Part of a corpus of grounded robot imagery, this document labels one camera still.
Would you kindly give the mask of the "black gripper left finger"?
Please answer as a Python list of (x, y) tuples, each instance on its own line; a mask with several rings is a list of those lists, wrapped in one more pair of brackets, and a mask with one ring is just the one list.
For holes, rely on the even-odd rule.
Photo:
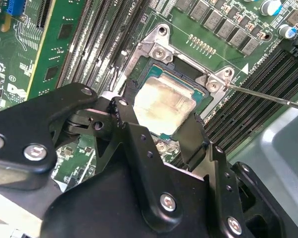
[(45, 186), (56, 150), (88, 134), (99, 158), (97, 175), (125, 163), (142, 217), (155, 232), (170, 232), (183, 209), (149, 130), (122, 97), (99, 99), (72, 83), (0, 112), (0, 187), (34, 190)]

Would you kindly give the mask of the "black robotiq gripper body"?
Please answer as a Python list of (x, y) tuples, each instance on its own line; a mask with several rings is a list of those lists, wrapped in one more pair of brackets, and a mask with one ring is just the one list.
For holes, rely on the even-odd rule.
[(144, 221), (130, 171), (117, 163), (60, 195), (46, 211), (43, 238), (219, 238), (209, 185), (170, 164), (165, 168), (183, 206), (181, 223), (159, 234)]

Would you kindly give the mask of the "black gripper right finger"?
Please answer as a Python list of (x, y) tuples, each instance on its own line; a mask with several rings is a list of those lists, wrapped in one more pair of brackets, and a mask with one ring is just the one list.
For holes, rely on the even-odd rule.
[(207, 228), (213, 238), (286, 238), (288, 215), (245, 163), (231, 165), (190, 113), (176, 133), (189, 172), (207, 183)]

